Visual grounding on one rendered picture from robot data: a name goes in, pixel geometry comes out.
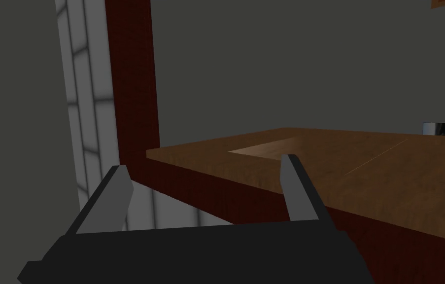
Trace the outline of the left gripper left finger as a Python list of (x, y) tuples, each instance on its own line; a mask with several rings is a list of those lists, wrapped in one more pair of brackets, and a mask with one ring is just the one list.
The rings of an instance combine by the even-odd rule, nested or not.
[(125, 165), (112, 166), (66, 235), (121, 231), (134, 187)]

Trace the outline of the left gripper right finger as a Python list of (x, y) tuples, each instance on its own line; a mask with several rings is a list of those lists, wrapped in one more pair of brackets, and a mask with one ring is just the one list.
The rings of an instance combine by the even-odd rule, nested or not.
[(297, 155), (281, 156), (279, 180), (292, 222), (305, 225), (313, 231), (337, 230)]

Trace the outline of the brown wooden table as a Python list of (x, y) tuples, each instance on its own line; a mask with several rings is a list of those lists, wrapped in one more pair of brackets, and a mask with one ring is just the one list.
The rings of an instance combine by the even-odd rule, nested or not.
[(105, 0), (121, 163), (228, 222), (288, 218), (298, 155), (376, 284), (445, 284), (445, 6)]

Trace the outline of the silver and black mug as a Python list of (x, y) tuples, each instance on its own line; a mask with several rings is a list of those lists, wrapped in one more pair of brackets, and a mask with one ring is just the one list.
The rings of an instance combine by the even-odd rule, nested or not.
[(423, 135), (445, 136), (445, 123), (424, 123)]

